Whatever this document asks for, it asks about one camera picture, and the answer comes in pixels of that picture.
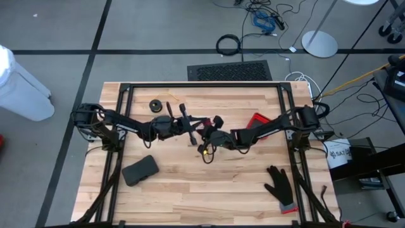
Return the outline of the black power strip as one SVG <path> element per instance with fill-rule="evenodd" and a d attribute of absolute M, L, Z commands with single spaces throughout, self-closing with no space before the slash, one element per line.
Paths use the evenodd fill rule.
<path fill-rule="evenodd" d="M 272 17 L 274 18 L 275 23 L 277 24 L 278 28 L 280 30 L 285 30 L 285 23 L 282 20 L 282 17 L 278 14 L 272 14 Z"/>

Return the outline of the red collapsible tray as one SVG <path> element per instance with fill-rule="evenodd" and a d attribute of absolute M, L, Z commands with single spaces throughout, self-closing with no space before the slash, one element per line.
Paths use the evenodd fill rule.
<path fill-rule="evenodd" d="M 251 119 L 248 122 L 246 128 L 247 129 L 253 129 L 253 128 L 259 127 L 259 126 L 261 126 L 263 124 L 267 124 L 269 122 L 271 122 L 271 119 L 269 119 L 268 117 L 256 112 L 251 117 Z"/>

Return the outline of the black floor vent grille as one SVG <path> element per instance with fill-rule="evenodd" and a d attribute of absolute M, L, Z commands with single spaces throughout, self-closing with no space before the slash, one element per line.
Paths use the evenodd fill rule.
<path fill-rule="evenodd" d="M 272 81 L 266 60 L 191 65 L 188 81 Z"/>

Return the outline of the white bin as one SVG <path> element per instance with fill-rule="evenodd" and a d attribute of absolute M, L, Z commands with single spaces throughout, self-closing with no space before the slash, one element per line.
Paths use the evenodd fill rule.
<path fill-rule="evenodd" d="M 40 122 L 54 115 L 51 91 L 0 45 L 0 107 Z"/>

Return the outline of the white paper sheet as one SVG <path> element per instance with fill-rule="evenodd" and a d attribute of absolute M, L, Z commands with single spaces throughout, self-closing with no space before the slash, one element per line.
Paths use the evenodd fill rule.
<path fill-rule="evenodd" d="M 347 139 L 325 141 L 323 147 L 328 153 L 327 163 L 329 169 L 344 165 L 352 159 L 351 145 Z"/>

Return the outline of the black equipment cart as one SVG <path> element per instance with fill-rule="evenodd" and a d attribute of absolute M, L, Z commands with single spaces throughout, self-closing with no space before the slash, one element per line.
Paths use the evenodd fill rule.
<path fill-rule="evenodd" d="M 405 135 L 405 55 L 390 55 L 388 63 L 374 72 L 373 78 Z"/>

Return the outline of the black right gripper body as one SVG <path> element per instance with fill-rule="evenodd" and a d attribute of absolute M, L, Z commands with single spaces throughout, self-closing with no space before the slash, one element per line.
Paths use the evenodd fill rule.
<path fill-rule="evenodd" d="M 202 154 L 208 154 L 208 148 L 211 146 L 213 149 L 212 154 L 216 151 L 217 147 L 222 147 L 229 150 L 238 150 L 236 144 L 236 139 L 231 133 L 220 130 L 224 124 L 223 119 L 220 116 L 214 116 L 213 121 L 213 130 L 211 132 L 211 137 L 208 141 L 202 141 L 202 144 L 198 146 L 197 151 Z"/>

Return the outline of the cart with black casters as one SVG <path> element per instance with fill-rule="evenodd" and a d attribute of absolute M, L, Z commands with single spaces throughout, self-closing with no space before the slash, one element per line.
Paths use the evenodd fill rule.
<path fill-rule="evenodd" d="M 378 29 L 381 37 L 387 37 L 389 44 L 397 44 L 402 41 L 405 33 L 405 0 L 397 4 L 396 0 L 390 0 L 394 7 L 394 12 L 384 21 Z"/>

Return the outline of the black aluminium table frame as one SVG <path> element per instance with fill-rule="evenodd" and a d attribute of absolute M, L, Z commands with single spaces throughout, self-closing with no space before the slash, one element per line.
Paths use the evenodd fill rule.
<path fill-rule="evenodd" d="M 162 102 L 153 113 L 149 103 Z M 174 82 L 106 83 L 99 104 L 107 110 L 139 122 L 167 115 L 181 117 L 183 103 L 188 115 L 220 116 L 222 131 L 245 129 L 254 113 L 273 120 L 301 106 L 313 107 L 304 82 Z M 322 186 L 331 186 L 327 159 L 321 146 L 309 140 L 310 133 L 284 130 L 259 139 L 249 150 L 208 148 L 202 155 L 197 139 L 188 134 L 147 148 L 136 134 L 121 130 L 122 149 L 103 150 L 100 138 L 91 136 L 72 214 L 74 225 L 86 227 L 156 228 L 170 225 L 188 228 L 241 228 L 259 225 L 278 227 L 323 227 L 336 225 L 338 205 L 329 190 L 318 200 Z M 151 155 L 159 172 L 127 186 L 122 170 Z M 279 201 L 264 184 L 273 185 L 266 169 L 285 170 L 298 211 L 282 214 Z"/>

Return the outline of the plain black spool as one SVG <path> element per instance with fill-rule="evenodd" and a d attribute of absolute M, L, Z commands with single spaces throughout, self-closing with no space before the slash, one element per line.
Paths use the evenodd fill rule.
<path fill-rule="evenodd" d="M 153 99 L 149 103 L 149 108 L 153 113 L 159 113 L 163 109 L 162 102 L 158 99 Z"/>

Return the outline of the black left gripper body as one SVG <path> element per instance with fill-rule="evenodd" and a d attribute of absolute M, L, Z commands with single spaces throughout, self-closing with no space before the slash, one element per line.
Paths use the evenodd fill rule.
<path fill-rule="evenodd" d="M 198 125 L 199 121 L 192 121 L 193 116 L 187 114 L 183 103 L 179 105 L 181 117 L 175 118 L 173 116 L 169 103 L 166 103 L 166 109 L 169 115 L 161 115 L 151 121 L 151 140 L 158 139 L 164 141 L 165 139 L 187 133 L 191 145 L 195 146 L 197 139 L 194 136 L 194 127 Z"/>

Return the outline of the black side table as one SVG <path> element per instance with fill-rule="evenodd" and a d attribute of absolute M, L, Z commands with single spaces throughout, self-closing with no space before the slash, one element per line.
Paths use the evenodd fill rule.
<path fill-rule="evenodd" d="M 355 158 L 348 163 L 332 168 L 333 181 L 349 177 L 372 177 L 377 170 L 386 176 L 405 174 L 405 143 L 379 153 Z"/>

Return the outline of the black glove red cuff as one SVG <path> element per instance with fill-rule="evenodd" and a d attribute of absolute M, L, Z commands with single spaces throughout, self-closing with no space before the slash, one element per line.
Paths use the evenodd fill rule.
<path fill-rule="evenodd" d="M 292 187 L 285 170 L 279 170 L 276 166 L 270 166 L 266 169 L 273 185 L 264 184 L 265 189 L 273 195 L 280 203 L 280 211 L 282 214 L 298 211 L 297 205 L 294 203 Z"/>

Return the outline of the black zip case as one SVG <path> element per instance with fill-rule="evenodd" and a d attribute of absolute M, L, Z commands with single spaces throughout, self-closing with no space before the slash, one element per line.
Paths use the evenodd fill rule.
<path fill-rule="evenodd" d="M 151 155 L 147 155 L 132 165 L 125 167 L 122 171 L 127 186 L 135 186 L 140 181 L 146 180 L 149 176 L 159 172 L 158 164 Z"/>

